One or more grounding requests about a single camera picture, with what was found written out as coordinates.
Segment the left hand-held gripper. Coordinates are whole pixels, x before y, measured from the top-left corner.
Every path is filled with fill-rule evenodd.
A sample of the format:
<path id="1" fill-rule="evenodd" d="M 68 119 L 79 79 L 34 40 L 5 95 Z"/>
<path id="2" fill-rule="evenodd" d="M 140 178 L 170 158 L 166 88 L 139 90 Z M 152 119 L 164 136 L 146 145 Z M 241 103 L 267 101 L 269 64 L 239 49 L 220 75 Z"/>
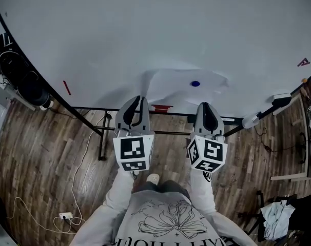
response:
<path id="1" fill-rule="evenodd" d="M 135 110 L 140 103 L 140 117 L 134 124 L 138 132 L 130 132 Z M 140 133 L 150 130 L 148 101 L 135 96 L 128 100 L 115 117 L 116 137 L 113 146 L 116 161 L 122 171 L 140 172 L 149 170 L 154 146 L 154 134 Z"/>

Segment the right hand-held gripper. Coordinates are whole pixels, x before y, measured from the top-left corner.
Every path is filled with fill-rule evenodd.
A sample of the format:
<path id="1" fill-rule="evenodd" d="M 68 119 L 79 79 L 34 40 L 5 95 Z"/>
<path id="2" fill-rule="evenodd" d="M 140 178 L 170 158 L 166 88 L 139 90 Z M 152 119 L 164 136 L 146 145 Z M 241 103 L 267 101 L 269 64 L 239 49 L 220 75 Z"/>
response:
<path id="1" fill-rule="evenodd" d="M 224 142 L 223 120 L 212 105 L 202 102 L 197 108 L 193 128 L 194 133 L 191 133 L 191 142 L 187 146 L 191 168 L 214 173 L 226 162 L 228 145 Z M 204 132 L 204 128 L 212 136 L 198 136 Z"/>

